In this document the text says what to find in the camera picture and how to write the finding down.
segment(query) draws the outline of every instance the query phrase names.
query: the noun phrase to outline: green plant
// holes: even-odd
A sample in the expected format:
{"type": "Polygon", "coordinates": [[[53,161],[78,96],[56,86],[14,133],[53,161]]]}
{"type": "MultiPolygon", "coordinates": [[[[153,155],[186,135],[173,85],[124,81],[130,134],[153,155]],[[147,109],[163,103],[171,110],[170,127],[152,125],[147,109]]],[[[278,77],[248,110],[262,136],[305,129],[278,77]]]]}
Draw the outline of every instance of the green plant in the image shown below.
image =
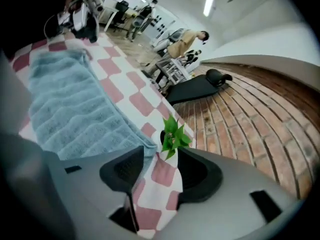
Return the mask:
{"type": "Polygon", "coordinates": [[[184,134],[184,124],[178,128],[178,120],[176,121],[172,115],[164,122],[164,140],[162,151],[168,151],[166,159],[171,158],[175,154],[175,149],[178,147],[188,147],[192,142],[191,139],[184,134]]]}

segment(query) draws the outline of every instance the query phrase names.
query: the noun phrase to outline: ceiling light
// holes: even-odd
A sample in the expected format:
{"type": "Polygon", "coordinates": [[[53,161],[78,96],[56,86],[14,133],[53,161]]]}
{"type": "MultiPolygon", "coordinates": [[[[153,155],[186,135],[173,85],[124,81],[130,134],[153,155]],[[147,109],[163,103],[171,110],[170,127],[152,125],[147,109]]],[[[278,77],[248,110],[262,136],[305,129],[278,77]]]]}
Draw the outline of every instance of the ceiling light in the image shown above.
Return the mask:
{"type": "Polygon", "coordinates": [[[204,16],[206,17],[209,16],[213,2],[214,0],[205,0],[204,10],[203,10],[204,16]]]}

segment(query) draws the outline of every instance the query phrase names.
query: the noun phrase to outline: checkered tablecloth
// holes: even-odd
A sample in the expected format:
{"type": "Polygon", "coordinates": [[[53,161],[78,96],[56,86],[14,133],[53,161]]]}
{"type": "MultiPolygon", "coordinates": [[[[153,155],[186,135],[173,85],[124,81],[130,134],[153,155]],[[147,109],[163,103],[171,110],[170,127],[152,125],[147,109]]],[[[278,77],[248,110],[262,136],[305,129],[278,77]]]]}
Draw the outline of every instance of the checkered tablecloth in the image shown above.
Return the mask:
{"type": "MultiPolygon", "coordinates": [[[[131,64],[130,58],[114,45],[104,33],[99,34],[96,43],[75,39],[67,33],[47,41],[30,44],[15,53],[10,60],[17,77],[28,86],[29,64],[39,53],[85,49],[92,70],[98,77],[105,92],[118,108],[147,136],[154,138],[164,129],[162,118],[172,114],[181,126],[184,122],[153,87],[144,74],[131,64]]],[[[191,137],[192,147],[196,146],[194,133],[188,125],[185,133],[191,137]]],[[[30,119],[22,125],[20,135],[37,142],[30,119]]],[[[182,192],[182,179],[178,166],[178,156],[164,161],[161,154],[155,154],[152,163],[133,193],[134,209],[139,224],[138,235],[151,239],[162,230],[176,214],[178,194],[182,192]]]]}

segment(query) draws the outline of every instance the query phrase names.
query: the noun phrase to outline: brick floor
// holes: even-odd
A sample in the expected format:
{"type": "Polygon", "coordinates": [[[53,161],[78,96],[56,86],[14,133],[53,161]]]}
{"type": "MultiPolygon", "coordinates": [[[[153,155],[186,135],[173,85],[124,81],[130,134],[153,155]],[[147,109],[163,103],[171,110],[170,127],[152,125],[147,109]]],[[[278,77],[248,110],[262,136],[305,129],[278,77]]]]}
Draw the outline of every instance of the brick floor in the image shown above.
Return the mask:
{"type": "Polygon", "coordinates": [[[266,69],[214,68],[233,76],[228,88],[174,106],[196,132],[196,147],[255,166],[305,198],[320,160],[319,93],[266,69]]]}

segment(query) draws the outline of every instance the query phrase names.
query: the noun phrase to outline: towel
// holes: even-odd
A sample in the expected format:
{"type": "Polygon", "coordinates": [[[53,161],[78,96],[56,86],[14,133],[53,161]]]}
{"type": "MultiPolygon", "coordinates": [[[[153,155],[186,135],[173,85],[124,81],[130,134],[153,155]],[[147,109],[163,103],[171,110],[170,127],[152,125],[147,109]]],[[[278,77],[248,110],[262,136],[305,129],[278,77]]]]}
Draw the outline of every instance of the towel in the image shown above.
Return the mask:
{"type": "Polygon", "coordinates": [[[61,160],[142,145],[145,169],[156,154],[156,144],[105,93],[85,51],[38,55],[30,66],[28,88],[29,116],[38,144],[61,160]]]}

